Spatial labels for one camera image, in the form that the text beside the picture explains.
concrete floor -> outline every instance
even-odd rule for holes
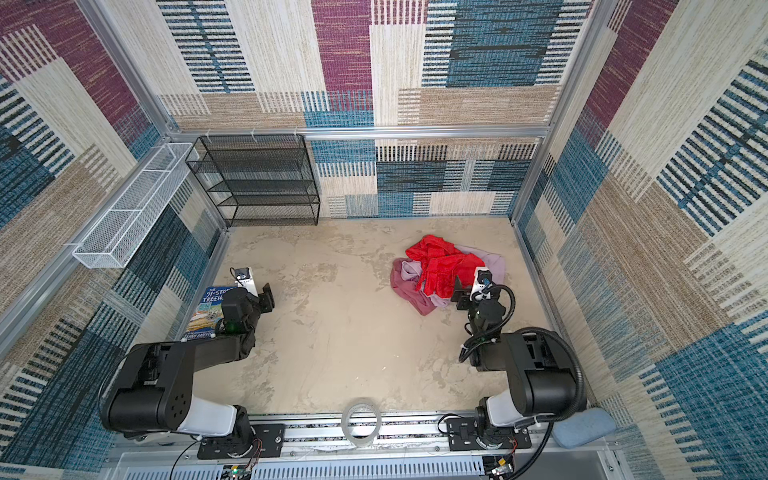
[[[548,326],[505,218],[238,227],[215,285],[232,283],[231,266],[250,266],[259,288],[272,286],[276,307],[261,317],[250,357],[197,373],[195,394],[252,413],[302,413],[340,412],[357,397],[384,410],[473,409],[505,389],[504,372],[458,363],[466,312],[421,316],[389,286],[392,261],[428,233],[501,254],[517,297],[506,329]]]

tape roll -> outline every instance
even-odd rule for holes
[[[374,415],[376,415],[376,427],[373,429],[373,432],[370,435],[362,439],[358,439],[349,431],[349,419],[352,417],[353,413],[357,413],[358,411],[364,409],[370,410]],[[353,400],[353,402],[348,407],[346,407],[346,409],[344,409],[344,413],[341,415],[341,431],[343,432],[344,437],[349,440],[356,448],[371,445],[373,441],[376,440],[376,437],[379,436],[379,430],[381,430],[381,428],[382,413],[379,411],[379,407],[373,405],[373,401],[371,399]]]

mounting plate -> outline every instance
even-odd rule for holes
[[[446,419],[445,428],[448,430],[448,446],[452,452],[466,452],[468,450],[485,449],[478,442],[477,430],[475,430],[475,421],[473,419]],[[514,435],[518,442],[519,449],[531,448],[531,436],[526,432],[520,432]],[[506,437],[498,449],[505,450],[512,448],[512,441]]]
[[[256,438],[261,439],[261,456],[260,458],[277,458],[280,457],[280,453],[283,451],[283,433],[285,432],[285,424],[283,423],[271,423],[268,425],[251,425],[255,430]],[[201,443],[200,449],[197,451],[197,458],[199,460],[218,460],[220,458],[227,458],[222,456],[222,452],[226,447],[218,445],[216,442],[211,442],[211,438],[208,438],[209,442]],[[250,458],[253,452],[249,451],[243,457],[244,459]]]

blue sponge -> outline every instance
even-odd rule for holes
[[[557,422],[552,438],[564,449],[573,449],[585,443],[605,437],[616,430],[616,422],[603,409],[588,409],[571,418]]]

vent grille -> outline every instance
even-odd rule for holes
[[[172,480],[219,480],[223,465],[177,465]],[[130,467],[124,480],[168,480],[170,466],[167,467]]]
[[[482,460],[470,455],[446,455],[445,458],[378,458],[333,462],[296,462],[286,466],[259,464],[253,480],[284,480],[297,478],[336,478],[366,480],[375,478],[429,478],[483,475]]]

